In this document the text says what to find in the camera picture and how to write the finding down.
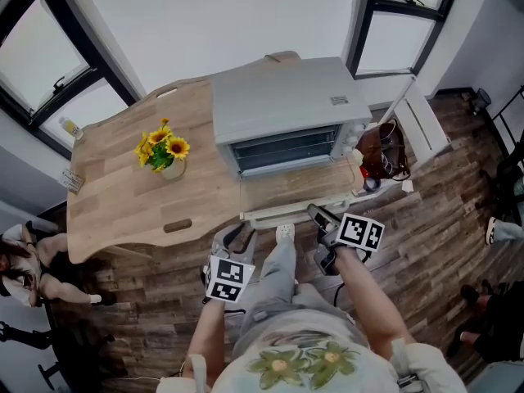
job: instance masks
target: gray pants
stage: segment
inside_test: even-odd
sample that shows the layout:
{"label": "gray pants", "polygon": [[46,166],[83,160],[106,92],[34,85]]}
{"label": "gray pants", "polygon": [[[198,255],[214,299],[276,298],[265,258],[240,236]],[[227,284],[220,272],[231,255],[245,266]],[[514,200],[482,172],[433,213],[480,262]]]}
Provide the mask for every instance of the gray pants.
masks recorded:
{"label": "gray pants", "polygon": [[[513,193],[515,195],[524,194],[524,182],[521,178],[517,179],[513,185]],[[521,216],[522,225],[524,226],[524,202],[517,204],[517,208],[518,214]],[[513,239],[524,239],[524,228],[515,223],[507,223],[505,221],[497,220],[495,222],[493,240],[495,242],[500,242]]]}
{"label": "gray pants", "polygon": [[311,284],[295,286],[295,267],[295,245],[285,237],[264,262],[252,306],[242,324],[241,337],[257,323],[292,310],[313,309],[348,319],[346,313],[325,301]]}

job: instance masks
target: long hair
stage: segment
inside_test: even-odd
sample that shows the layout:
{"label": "long hair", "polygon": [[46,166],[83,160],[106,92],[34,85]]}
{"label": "long hair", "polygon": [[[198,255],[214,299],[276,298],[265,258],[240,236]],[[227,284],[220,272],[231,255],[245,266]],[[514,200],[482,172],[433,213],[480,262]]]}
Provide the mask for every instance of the long hair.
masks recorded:
{"label": "long hair", "polygon": [[[30,258],[31,257],[31,254],[23,247],[12,245],[11,243],[7,243],[3,241],[1,238],[0,238],[0,255],[6,255],[7,258],[9,258],[10,262],[13,256],[17,256],[19,258]],[[22,269],[18,269],[18,268],[14,268],[13,266],[10,266],[9,269],[6,269],[5,271],[0,272],[0,276],[2,275],[5,275],[9,279],[17,279],[18,277],[29,276],[30,273],[28,271],[24,271]]]}

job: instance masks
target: wooden table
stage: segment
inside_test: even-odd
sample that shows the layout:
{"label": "wooden table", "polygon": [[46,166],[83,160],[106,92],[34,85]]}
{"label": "wooden table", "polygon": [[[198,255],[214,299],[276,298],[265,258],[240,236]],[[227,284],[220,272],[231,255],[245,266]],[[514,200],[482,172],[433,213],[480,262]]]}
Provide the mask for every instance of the wooden table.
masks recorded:
{"label": "wooden table", "polygon": [[[275,58],[280,62],[300,59],[294,52],[283,52],[239,68],[275,68]],[[118,247],[126,243],[172,246],[188,242],[241,212],[362,187],[358,167],[345,158],[332,166],[241,185],[215,148],[212,77],[169,84],[118,115],[84,128],[71,159],[71,169],[85,178],[79,194],[68,197],[72,263],[84,262],[101,250],[136,253]],[[157,129],[164,117],[170,119],[174,133],[191,144],[186,173],[177,181],[164,180],[148,166],[141,169],[133,152],[142,131]]]}

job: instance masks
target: person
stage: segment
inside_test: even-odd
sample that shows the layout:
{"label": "person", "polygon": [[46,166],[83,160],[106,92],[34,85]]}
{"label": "person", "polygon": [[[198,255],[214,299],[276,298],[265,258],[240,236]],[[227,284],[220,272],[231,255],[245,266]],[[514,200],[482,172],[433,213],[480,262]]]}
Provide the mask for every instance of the person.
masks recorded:
{"label": "person", "polygon": [[[524,194],[524,178],[519,178],[513,184],[513,194]],[[522,226],[490,217],[486,230],[486,244],[503,242],[506,240],[524,239],[524,202],[517,204],[518,214],[521,216]]]}
{"label": "person", "polygon": [[109,305],[112,294],[86,294],[67,282],[60,282],[47,269],[58,252],[67,251],[64,233],[36,242],[23,224],[9,228],[0,237],[0,276],[3,287],[22,304],[35,307],[38,297],[61,299],[70,303]]}
{"label": "person", "polygon": [[460,346],[465,344],[478,352],[487,363],[524,359],[524,317],[520,313],[524,282],[515,282],[503,296],[482,296],[470,285],[462,286],[460,294],[468,305],[475,305],[482,313],[486,313],[491,323],[490,330],[470,332],[464,324],[458,326],[447,355],[454,356]]}
{"label": "person", "polygon": [[440,350],[413,339],[354,249],[338,247],[336,267],[364,333],[312,285],[296,285],[294,233],[293,225],[277,228],[230,365],[224,303],[212,299],[201,311],[182,376],[161,379],[157,392],[398,392],[409,380],[415,383],[409,391],[466,391]]}

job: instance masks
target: window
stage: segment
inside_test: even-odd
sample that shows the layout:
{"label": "window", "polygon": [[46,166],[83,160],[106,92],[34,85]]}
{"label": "window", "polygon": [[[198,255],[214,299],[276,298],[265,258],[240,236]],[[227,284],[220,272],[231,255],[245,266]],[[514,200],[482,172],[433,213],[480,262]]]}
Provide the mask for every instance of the window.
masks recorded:
{"label": "window", "polygon": [[356,79],[417,74],[453,0],[362,0],[346,65]]}
{"label": "window", "polygon": [[85,126],[139,99],[72,2],[9,0],[0,13],[0,109],[68,159],[61,116]]}

